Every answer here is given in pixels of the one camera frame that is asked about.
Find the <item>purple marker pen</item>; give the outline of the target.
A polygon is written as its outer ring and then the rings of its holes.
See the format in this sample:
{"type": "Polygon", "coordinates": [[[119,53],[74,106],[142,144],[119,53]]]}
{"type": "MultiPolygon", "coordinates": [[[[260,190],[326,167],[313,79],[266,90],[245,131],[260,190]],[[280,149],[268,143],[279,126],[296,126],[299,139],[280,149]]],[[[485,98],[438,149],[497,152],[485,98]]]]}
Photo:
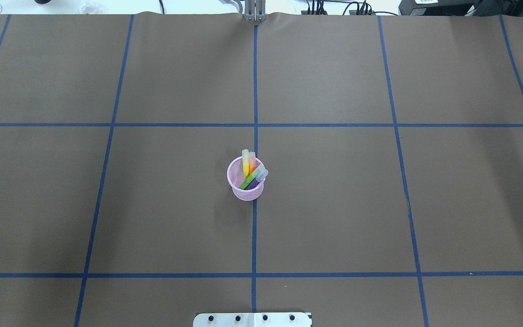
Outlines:
{"type": "Polygon", "coordinates": [[[266,176],[268,175],[268,170],[261,170],[260,173],[249,183],[249,185],[245,188],[245,190],[251,190],[254,188],[257,188],[257,186],[264,181],[266,176]]]}

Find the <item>orange highlighter pen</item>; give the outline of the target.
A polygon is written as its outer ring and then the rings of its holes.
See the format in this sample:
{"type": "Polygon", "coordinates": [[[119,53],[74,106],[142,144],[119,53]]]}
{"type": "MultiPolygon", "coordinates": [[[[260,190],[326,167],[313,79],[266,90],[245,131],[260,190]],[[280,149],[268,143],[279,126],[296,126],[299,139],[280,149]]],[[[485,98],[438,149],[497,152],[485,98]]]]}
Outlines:
{"type": "Polygon", "coordinates": [[[249,165],[248,174],[251,175],[257,168],[256,153],[253,151],[249,151],[249,153],[248,153],[248,165],[249,165]]]}

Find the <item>yellow highlighter pen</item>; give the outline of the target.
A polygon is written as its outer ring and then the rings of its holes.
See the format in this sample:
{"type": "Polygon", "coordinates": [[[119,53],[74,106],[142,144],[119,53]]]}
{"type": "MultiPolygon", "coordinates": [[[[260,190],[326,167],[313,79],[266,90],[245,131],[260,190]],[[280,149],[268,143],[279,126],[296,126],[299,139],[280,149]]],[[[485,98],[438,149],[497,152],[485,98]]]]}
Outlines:
{"type": "Polygon", "coordinates": [[[244,180],[249,176],[250,165],[249,165],[249,149],[242,150],[242,171],[244,180]]]}

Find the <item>green highlighter pen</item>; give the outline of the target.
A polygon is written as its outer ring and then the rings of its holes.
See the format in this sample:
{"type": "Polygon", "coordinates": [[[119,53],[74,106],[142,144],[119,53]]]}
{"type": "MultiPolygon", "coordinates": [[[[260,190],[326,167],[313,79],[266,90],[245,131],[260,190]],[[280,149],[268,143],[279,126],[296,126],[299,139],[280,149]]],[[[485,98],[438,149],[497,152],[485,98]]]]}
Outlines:
{"type": "Polygon", "coordinates": [[[239,189],[246,190],[246,188],[265,170],[264,165],[259,165],[249,176],[245,179],[245,181],[239,186],[239,189]]]}

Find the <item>pink mesh pen holder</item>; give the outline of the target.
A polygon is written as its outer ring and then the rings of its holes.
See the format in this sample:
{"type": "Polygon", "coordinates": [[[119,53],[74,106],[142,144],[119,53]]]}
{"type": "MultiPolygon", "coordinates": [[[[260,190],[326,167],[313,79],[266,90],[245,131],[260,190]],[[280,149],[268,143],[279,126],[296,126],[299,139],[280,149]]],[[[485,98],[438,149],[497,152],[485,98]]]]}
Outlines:
{"type": "Polygon", "coordinates": [[[227,182],[232,188],[235,197],[242,201],[253,201],[260,197],[264,190],[264,181],[261,181],[255,188],[249,190],[240,189],[239,186],[244,182],[242,157],[235,158],[227,168],[227,182]]]}

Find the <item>aluminium frame post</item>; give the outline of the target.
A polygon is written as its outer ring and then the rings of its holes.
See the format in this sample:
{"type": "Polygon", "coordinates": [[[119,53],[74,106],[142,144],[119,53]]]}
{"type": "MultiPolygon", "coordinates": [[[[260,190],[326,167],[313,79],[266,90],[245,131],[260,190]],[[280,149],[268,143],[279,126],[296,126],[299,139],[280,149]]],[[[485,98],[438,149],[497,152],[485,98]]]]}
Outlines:
{"type": "Polygon", "coordinates": [[[237,3],[245,21],[259,23],[267,19],[266,0],[237,0],[237,3]]]}

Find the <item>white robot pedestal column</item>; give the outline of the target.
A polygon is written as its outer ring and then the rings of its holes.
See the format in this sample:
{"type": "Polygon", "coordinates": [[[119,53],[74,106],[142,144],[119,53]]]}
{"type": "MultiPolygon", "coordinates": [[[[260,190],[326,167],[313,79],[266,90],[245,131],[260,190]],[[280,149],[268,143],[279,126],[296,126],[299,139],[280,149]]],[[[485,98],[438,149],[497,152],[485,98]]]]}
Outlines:
{"type": "Polygon", "coordinates": [[[306,312],[233,312],[202,313],[195,316],[193,327],[311,327],[311,313],[306,312]]]}

